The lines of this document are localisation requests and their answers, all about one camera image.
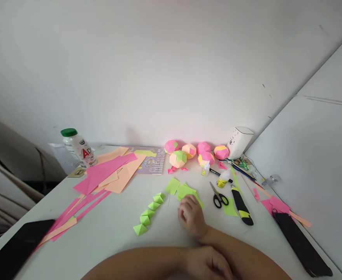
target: small glass jar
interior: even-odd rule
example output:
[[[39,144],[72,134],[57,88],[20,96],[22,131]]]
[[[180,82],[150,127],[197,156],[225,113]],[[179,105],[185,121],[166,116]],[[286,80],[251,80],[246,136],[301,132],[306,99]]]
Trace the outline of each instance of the small glass jar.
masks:
[[[265,189],[272,188],[276,182],[278,182],[280,179],[280,176],[277,174],[270,175],[269,178],[265,179],[265,181],[261,184]]]

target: black scissors handle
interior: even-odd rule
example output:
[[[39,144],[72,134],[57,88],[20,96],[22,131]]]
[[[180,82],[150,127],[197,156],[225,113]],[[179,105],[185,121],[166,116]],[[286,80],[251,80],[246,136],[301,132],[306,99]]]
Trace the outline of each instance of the black scissors handle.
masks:
[[[217,195],[214,195],[214,204],[215,204],[215,206],[216,206],[217,208],[221,208],[221,207],[222,207],[220,200],[223,202],[223,204],[224,204],[225,206],[227,206],[227,205],[229,204],[229,201],[228,201],[228,199],[225,197],[225,195],[219,194],[219,197],[220,197],[220,199],[217,197]]]

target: white container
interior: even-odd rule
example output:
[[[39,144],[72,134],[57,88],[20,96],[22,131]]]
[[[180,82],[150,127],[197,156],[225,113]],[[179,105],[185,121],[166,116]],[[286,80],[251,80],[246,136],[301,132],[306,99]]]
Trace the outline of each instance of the white container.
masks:
[[[66,128],[61,131],[64,136],[63,143],[67,150],[76,158],[83,168],[95,166],[97,159],[89,144],[79,135],[74,128]]]
[[[250,129],[245,127],[236,127],[233,131],[233,135],[230,137],[229,142],[226,145],[229,149],[228,158],[232,160],[238,159],[253,136],[254,132]]]
[[[225,184],[229,181],[229,179],[230,179],[230,170],[227,169],[222,174],[220,174],[219,179],[216,182],[216,185],[219,188],[223,188]]]

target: scissors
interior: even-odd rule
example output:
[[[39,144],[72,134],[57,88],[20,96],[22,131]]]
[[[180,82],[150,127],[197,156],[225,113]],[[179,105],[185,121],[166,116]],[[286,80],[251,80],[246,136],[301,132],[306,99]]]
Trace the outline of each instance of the scissors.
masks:
[[[222,204],[227,206],[229,204],[228,199],[224,195],[218,193],[217,190],[214,188],[214,186],[213,186],[213,184],[211,182],[210,182],[210,185],[211,185],[211,187],[212,187],[212,189],[213,189],[213,191],[215,193],[215,195],[214,195],[214,204],[215,204],[215,206],[217,208],[221,208],[223,206]]]

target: green bottle cap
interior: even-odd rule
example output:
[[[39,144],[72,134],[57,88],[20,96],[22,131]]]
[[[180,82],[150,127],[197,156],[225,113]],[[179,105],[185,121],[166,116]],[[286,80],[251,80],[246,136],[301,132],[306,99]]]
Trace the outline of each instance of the green bottle cap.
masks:
[[[63,137],[71,137],[77,135],[77,131],[75,128],[66,128],[61,130],[61,134],[63,135]]]

